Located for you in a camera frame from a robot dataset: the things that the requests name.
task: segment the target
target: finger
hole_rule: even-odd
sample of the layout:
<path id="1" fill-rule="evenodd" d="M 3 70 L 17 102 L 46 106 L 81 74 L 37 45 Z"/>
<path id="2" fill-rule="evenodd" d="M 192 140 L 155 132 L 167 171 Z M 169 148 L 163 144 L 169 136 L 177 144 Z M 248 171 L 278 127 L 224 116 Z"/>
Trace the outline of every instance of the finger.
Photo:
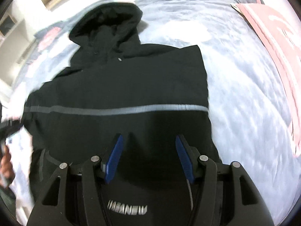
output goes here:
<path id="1" fill-rule="evenodd" d="M 6 171 L 3 176 L 7 178 L 9 181 L 13 181 L 15 178 L 15 173 L 12 170 Z"/>
<path id="2" fill-rule="evenodd" d="M 6 187 L 4 187 L 4 184 L 3 184 L 3 182 L 2 182 L 2 180 L 0 179 L 0 186 L 2 187 L 2 188 L 7 188 L 8 187 L 8 185 L 6 186 Z"/>
<path id="3" fill-rule="evenodd" d="M 11 161 L 11 154 L 10 153 L 5 153 L 5 155 L 2 157 L 1 160 L 1 166 L 5 165 L 6 163 L 9 163 Z"/>
<path id="4" fill-rule="evenodd" d="M 8 146 L 7 145 L 5 145 L 5 147 L 4 147 L 4 154 L 7 154 L 7 153 L 9 153 L 9 148 L 8 148 Z"/>
<path id="5" fill-rule="evenodd" d="M 8 171 L 13 171 L 13 165 L 10 162 L 1 166 L 0 173 L 4 175 Z"/>

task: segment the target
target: pink blanket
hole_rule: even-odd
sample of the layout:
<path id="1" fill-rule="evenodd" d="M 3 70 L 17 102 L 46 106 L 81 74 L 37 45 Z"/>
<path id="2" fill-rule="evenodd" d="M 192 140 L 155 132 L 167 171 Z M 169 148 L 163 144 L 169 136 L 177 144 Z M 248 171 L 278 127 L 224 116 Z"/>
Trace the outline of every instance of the pink blanket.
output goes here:
<path id="1" fill-rule="evenodd" d="M 270 53 L 288 99 L 294 155 L 301 154 L 301 40 L 286 19 L 263 4 L 236 4 Z"/>

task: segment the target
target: metal screw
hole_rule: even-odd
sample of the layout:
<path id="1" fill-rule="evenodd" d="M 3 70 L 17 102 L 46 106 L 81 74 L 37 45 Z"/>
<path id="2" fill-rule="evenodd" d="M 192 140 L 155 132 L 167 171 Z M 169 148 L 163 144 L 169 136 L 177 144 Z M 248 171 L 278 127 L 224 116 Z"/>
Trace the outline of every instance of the metal screw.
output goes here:
<path id="1" fill-rule="evenodd" d="M 201 156 L 200 156 L 200 160 L 201 160 L 201 161 L 208 161 L 208 156 L 206 156 L 206 155 L 201 155 Z"/>
<path id="2" fill-rule="evenodd" d="M 233 165 L 234 167 L 236 167 L 236 168 L 239 168 L 239 167 L 240 167 L 240 163 L 237 162 L 237 161 L 234 161 L 234 162 L 232 163 L 232 165 Z"/>
<path id="3" fill-rule="evenodd" d="M 97 155 L 94 155 L 91 157 L 91 161 L 93 162 L 99 161 L 99 157 Z"/>
<path id="4" fill-rule="evenodd" d="M 66 168 L 67 167 L 67 163 L 62 163 L 62 164 L 60 164 L 60 169 L 64 169 L 64 168 Z"/>

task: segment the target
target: wall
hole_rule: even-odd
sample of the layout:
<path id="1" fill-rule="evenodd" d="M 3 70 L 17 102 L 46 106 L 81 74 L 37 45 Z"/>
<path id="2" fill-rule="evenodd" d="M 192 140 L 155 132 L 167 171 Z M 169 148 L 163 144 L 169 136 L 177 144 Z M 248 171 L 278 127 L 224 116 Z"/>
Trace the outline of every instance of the wall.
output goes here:
<path id="1" fill-rule="evenodd" d="M 9 85 L 0 79 L 0 101 L 3 106 L 8 106 L 9 99 L 11 97 L 12 90 Z"/>
<path id="2" fill-rule="evenodd" d="M 17 62 L 30 44 L 23 36 L 24 30 L 25 21 L 22 20 L 0 45 L 0 79 L 10 86 L 21 68 Z"/>
<path id="3" fill-rule="evenodd" d="M 24 12 L 22 13 L 17 6 L 16 2 L 13 1 L 9 8 L 7 9 L 7 12 L 16 19 L 17 22 L 24 20 Z M 31 27 L 31 25 L 25 21 L 24 22 L 24 31 L 22 31 L 23 36 L 30 42 L 34 40 L 34 34 L 36 31 Z"/>
<path id="4" fill-rule="evenodd" d="M 36 32 L 57 21 L 41 0 L 14 0 L 12 8 L 14 7 L 17 7 L 25 19 L 29 38 L 33 38 Z"/>

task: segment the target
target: reflective stripe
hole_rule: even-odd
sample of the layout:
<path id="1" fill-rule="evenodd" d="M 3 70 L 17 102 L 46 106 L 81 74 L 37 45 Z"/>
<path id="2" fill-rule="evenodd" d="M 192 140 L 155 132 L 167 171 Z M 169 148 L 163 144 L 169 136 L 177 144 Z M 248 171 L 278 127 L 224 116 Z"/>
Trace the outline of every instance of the reflective stripe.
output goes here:
<path id="1" fill-rule="evenodd" d="M 49 161 L 49 162 L 51 162 L 51 163 L 53 163 L 53 164 L 55 164 L 55 165 L 57 165 L 57 166 L 59 166 L 62 162 L 60 162 L 60 161 L 58 161 L 57 159 L 54 159 L 50 154 L 49 154 L 49 150 L 45 153 L 45 158 Z"/>
<path id="2" fill-rule="evenodd" d="M 40 167 L 39 167 L 40 182 L 43 181 L 44 155 L 45 155 L 45 149 L 42 150 L 42 153 L 40 156 Z"/>
<path id="3" fill-rule="evenodd" d="M 188 186 L 188 190 L 189 190 L 189 196 L 190 196 L 190 206 L 191 206 L 191 210 L 193 209 L 193 198 L 192 198 L 192 193 L 191 193 L 191 187 L 190 187 L 190 183 L 189 180 L 186 179 L 187 182 L 187 186 Z"/>
<path id="4" fill-rule="evenodd" d="M 24 107 L 24 112 L 50 113 L 57 112 L 70 115 L 91 115 L 91 116 L 109 116 L 109 115 L 128 115 L 152 111 L 206 111 L 208 108 L 201 105 L 144 105 L 136 107 L 126 107 L 117 109 L 80 109 L 55 105 L 52 107 L 31 106 Z"/>

